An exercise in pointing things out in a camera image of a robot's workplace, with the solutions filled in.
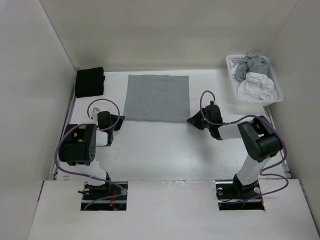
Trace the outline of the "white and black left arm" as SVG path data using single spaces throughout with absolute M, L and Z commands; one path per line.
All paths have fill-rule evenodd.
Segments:
M 107 173 L 99 166 L 96 156 L 97 132 L 107 134 L 106 146 L 113 140 L 113 129 L 117 127 L 122 117 L 118 115 L 116 120 L 107 128 L 100 128 L 95 123 L 69 124 L 58 143 L 54 153 L 54 163 L 61 172 L 69 175 L 86 177 L 92 180 L 101 181 L 95 187 L 95 193 L 100 199 L 108 199 L 112 195 L 112 186 L 120 188 L 120 196 L 125 196 L 128 191 L 116 182 L 107 179 Z M 71 167 L 80 167 L 79 172 L 68 171 L 60 166 L 58 161 L 67 163 Z

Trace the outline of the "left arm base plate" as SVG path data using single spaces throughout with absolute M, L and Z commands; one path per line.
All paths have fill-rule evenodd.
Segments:
M 84 189 L 78 191 L 82 195 L 81 211 L 125 211 L 127 209 L 127 195 L 122 195 L 118 186 L 104 183 L 90 185 L 86 183 Z

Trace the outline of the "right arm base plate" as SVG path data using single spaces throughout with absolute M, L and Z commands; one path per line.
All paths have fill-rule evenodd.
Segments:
M 258 181 L 241 190 L 231 181 L 218 181 L 215 186 L 218 208 L 221 211 L 265 210 L 261 196 L 251 199 L 261 194 Z

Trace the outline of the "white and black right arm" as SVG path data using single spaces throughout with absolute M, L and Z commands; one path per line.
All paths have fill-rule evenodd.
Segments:
M 223 122 L 220 108 L 213 102 L 201 108 L 187 122 L 198 130 L 207 129 L 218 140 L 241 139 L 247 152 L 241 169 L 232 183 L 216 184 L 219 200 L 245 200 L 254 197 L 259 187 L 258 177 L 271 158 L 284 147 L 281 139 L 264 116 L 253 116 L 249 121 Z

